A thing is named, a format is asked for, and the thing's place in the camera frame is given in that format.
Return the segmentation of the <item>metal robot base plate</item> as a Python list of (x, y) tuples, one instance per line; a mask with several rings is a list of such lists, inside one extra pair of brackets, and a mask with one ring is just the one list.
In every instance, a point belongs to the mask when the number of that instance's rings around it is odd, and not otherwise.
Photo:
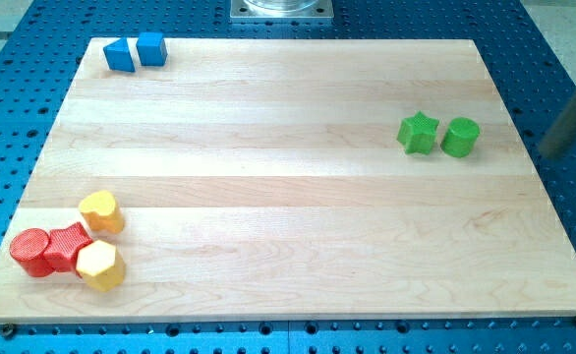
[(230, 18), (256, 19), (331, 19), (331, 0), (231, 0)]

